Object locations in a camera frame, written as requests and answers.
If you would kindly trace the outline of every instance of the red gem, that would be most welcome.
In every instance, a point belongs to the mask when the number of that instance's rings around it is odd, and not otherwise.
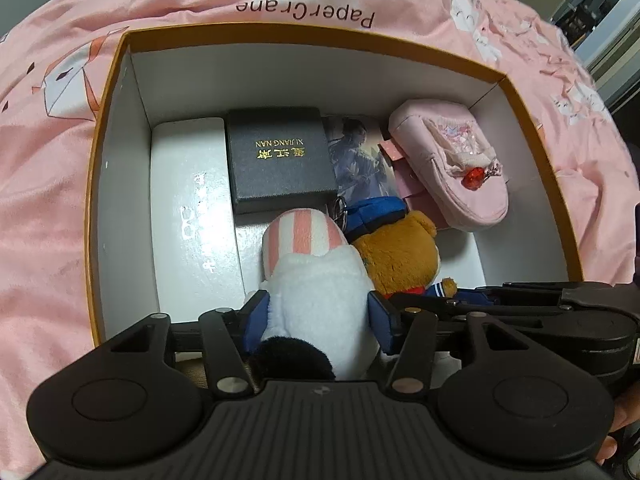
[[[484,182],[484,168],[473,168],[462,179],[462,185],[471,191],[476,191]]]

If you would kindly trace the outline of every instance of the anime character picture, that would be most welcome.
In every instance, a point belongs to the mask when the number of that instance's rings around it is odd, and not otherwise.
[[[84,67],[98,56],[109,36],[126,28],[112,30],[82,44],[47,67],[42,85],[33,87],[33,93],[44,91],[49,117],[95,121],[100,105]]]
[[[364,117],[326,118],[329,157],[338,194],[347,205],[378,196],[397,196],[393,169],[380,152],[377,121]]]
[[[552,96],[551,100],[560,114],[564,116],[568,126],[574,126],[584,118],[583,115],[575,111],[574,104],[570,99],[562,96]]]

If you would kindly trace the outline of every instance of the pink striped hat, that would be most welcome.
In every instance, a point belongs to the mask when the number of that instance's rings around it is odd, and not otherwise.
[[[342,231],[317,209],[292,209],[278,216],[262,236],[264,277],[268,280],[281,256],[289,253],[323,256],[347,245]]]

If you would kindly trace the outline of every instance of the pink blanket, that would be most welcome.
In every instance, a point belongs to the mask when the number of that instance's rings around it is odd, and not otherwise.
[[[586,278],[631,278],[636,171],[562,35],[514,0],[53,0],[0,40],[3,480],[42,462],[24,418],[32,389],[92,348],[82,215],[121,29],[249,20],[371,30],[508,73],[543,126]]]

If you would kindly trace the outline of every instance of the finger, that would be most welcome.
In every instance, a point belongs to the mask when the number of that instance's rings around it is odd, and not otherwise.
[[[609,431],[613,433],[614,431],[626,426],[626,419],[626,411],[616,401],[616,404],[614,405],[613,422],[611,423],[611,429]]]
[[[616,440],[612,436],[608,436],[602,443],[602,447],[596,455],[596,462],[602,465],[605,460],[615,455],[617,448],[618,443],[616,442]]]
[[[624,414],[622,421],[618,420],[612,431],[628,426],[640,419],[640,383],[633,384],[626,392],[616,399],[616,409]]]

